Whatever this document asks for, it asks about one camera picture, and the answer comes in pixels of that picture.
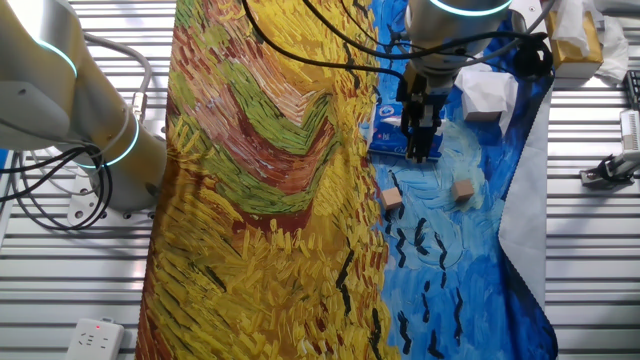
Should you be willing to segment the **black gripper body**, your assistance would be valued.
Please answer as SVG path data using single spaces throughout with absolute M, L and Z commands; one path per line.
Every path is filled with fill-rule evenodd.
M 419 71 L 409 62 L 398 85 L 396 100 L 410 126 L 439 126 L 439 113 L 453 87 L 451 72 L 427 68 Z

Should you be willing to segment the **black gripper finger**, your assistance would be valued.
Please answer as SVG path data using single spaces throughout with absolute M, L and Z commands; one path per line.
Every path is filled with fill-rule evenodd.
M 403 117 L 401 119 L 401 132 L 407 139 L 406 158 L 412 160 L 414 163 L 418 163 L 420 157 L 416 150 L 416 146 L 417 135 L 419 133 L 419 125 L 416 124 L 410 117 Z
M 438 147 L 434 146 L 436 132 L 440 126 L 439 120 L 433 120 L 429 127 L 420 127 L 420 143 L 423 156 L 429 161 L 437 161 L 440 158 Z

